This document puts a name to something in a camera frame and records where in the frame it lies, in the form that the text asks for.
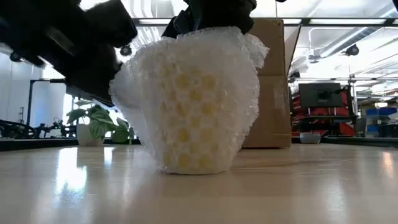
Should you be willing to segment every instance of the fluorescent light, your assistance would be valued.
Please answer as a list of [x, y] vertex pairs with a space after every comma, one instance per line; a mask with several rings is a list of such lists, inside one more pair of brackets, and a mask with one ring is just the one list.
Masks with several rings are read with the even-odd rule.
[[94, 7], [96, 4], [106, 2], [107, 0], [85, 0], [80, 3], [80, 8], [82, 10], [87, 10]]
[[284, 19], [284, 24], [297, 24], [301, 23], [301, 19]]
[[311, 19], [310, 24], [383, 24], [385, 19]]
[[374, 106], [377, 107], [377, 108], [383, 108], [383, 107], [388, 106], [388, 103], [386, 103], [386, 102], [377, 102], [377, 103], [374, 104]]
[[159, 25], [167, 25], [171, 19], [139, 19], [140, 25], [151, 25], [151, 24], [159, 24]]

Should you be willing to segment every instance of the bubble wrap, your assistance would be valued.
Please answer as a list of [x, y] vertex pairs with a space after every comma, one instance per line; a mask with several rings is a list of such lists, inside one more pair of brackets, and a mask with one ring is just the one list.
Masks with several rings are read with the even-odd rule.
[[113, 102], [161, 170], [227, 170], [259, 114], [268, 49], [236, 27], [143, 46], [110, 83]]

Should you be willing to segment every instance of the computer monitor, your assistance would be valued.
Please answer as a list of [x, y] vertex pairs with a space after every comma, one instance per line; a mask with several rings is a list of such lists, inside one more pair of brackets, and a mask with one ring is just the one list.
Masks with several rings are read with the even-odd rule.
[[339, 83], [298, 84], [302, 108], [343, 107]]

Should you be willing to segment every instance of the wooden table surface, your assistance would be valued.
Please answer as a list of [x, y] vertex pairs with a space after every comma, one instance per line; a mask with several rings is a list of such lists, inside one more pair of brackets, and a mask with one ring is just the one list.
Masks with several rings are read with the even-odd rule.
[[0, 223], [397, 223], [398, 151], [293, 145], [168, 175], [142, 147], [0, 153]]

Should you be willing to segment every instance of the cardboard box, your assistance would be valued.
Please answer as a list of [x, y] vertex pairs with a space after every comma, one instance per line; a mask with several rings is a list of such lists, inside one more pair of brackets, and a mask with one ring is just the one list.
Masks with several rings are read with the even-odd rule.
[[264, 68], [259, 70], [259, 117], [243, 148], [290, 147], [290, 108], [287, 73], [300, 32], [297, 28], [284, 38], [283, 20], [255, 19], [250, 34], [270, 48]]
[[287, 80], [283, 76], [259, 77], [259, 117], [243, 148], [290, 147], [290, 111]]

